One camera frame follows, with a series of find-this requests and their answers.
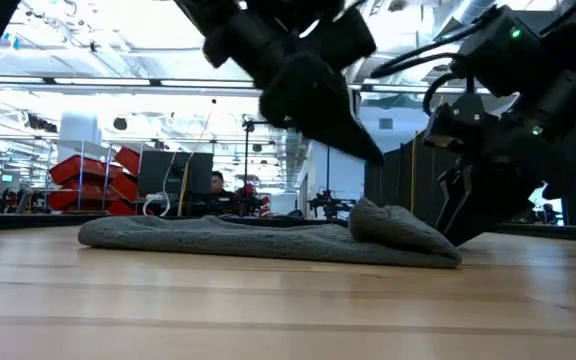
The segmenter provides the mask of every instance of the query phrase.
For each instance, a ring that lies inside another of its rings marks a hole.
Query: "wooden table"
[[[0,232],[0,359],[576,359],[576,242],[487,234],[460,270],[90,249]]]

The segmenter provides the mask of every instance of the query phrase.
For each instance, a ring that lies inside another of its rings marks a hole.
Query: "computer monitor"
[[[138,189],[146,194],[163,191],[164,178],[175,153],[168,151],[144,151],[141,156]],[[178,152],[166,180],[166,193],[180,194],[184,169],[190,153]],[[213,154],[194,153],[188,165],[187,194],[210,194]]]

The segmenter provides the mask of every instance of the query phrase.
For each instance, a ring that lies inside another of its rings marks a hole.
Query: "gray towel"
[[[83,245],[329,261],[455,268],[457,249],[439,232],[398,206],[379,208],[361,199],[349,228],[335,224],[271,228],[233,224],[214,216],[164,220],[154,216],[107,217],[84,224]]]

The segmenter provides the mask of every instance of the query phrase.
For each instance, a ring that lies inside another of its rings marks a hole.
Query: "desk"
[[[486,234],[460,270],[89,249],[0,231],[0,359],[576,359],[576,242]]]

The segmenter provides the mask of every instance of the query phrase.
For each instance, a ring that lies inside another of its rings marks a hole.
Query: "ceiling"
[[[484,0],[366,1],[362,13],[378,52],[348,68],[345,71],[348,82],[364,83],[368,72],[379,63],[430,42],[459,5],[477,1]],[[557,0],[501,2],[514,9],[528,10],[550,10],[557,5]],[[212,68],[201,52],[202,43],[199,32],[170,0],[23,0],[0,42],[0,76],[238,81],[232,84],[250,81],[232,61],[219,69]],[[427,86],[437,65],[441,61],[381,82]],[[20,114],[31,113],[59,127],[64,111],[86,107],[95,109],[104,139],[113,143],[165,138],[171,149],[187,149],[197,143],[206,126],[204,143],[198,146],[198,151],[212,151],[212,144],[205,143],[205,139],[217,140],[216,167],[224,170],[228,182],[234,186],[236,175],[242,173],[241,165],[234,163],[245,152],[241,123],[244,117],[257,119],[256,93],[243,90],[226,93],[220,86],[207,85],[179,85],[174,91],[164,90],[66,85],[48,89],[41,84],[0,86],[0,135],[8,137],[0,139],[0,155],[4,154],[0,157],[11,153],[28,157],[37,171],[28,171],[36,178],[25,179],[41,180],[38,174],[42,170],[45,173],[48,164],[40,162],[47,161],[51,147],[45,141],[37,146],[37,140],[23,138],[37,132],[24,126]],[[390,93],[378,98],[397,96]],[[410,98],[413,103],[393,106],[418,107],[420,99]],[[217,100],[214,106],[212,99]],[[128,123],[128,128],[121,132],[112,126],[112,121],[120,116]],[[281,184],[292,189],[305,156],[305,139],[265,126],[257,126],[250,136],[253,142],[266,146],[260,154],[255,154],[251,147],[249,152],[259,157],[257,161],[268,163],[255,165],[253,172],[268,186]],[[58,147],[53,147],[52,155],[57,151]]]

